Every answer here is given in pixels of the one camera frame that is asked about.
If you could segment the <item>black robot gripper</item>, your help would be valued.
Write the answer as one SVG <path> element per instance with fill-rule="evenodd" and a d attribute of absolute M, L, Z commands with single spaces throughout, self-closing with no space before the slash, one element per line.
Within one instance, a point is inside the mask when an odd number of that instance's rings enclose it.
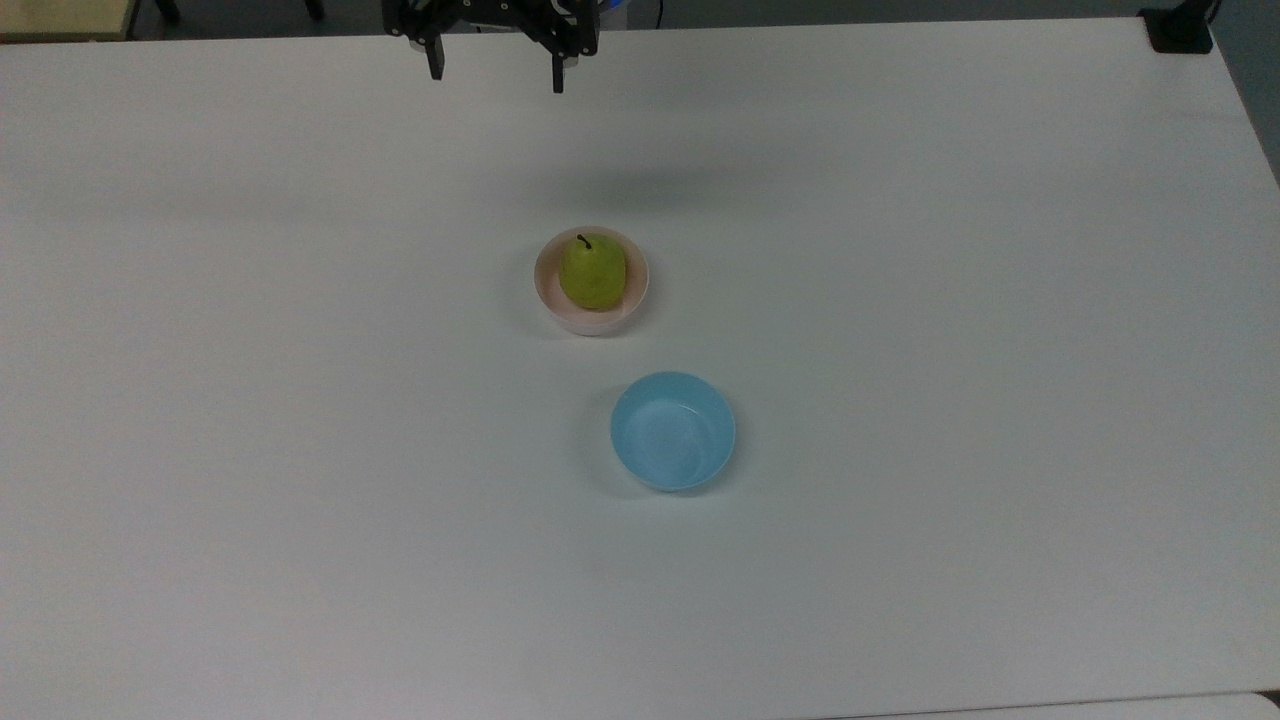
<path fill-rule="evenodd" d="M 443 35 L 458 23 L 515 29 L 552 54 L 554 94 L 564 92 L 567 59 L 595 55 L 600 38 L 598 1 L 384 1 L 381 20 L 428 56 L 435 81 L 444 76 Z"/>

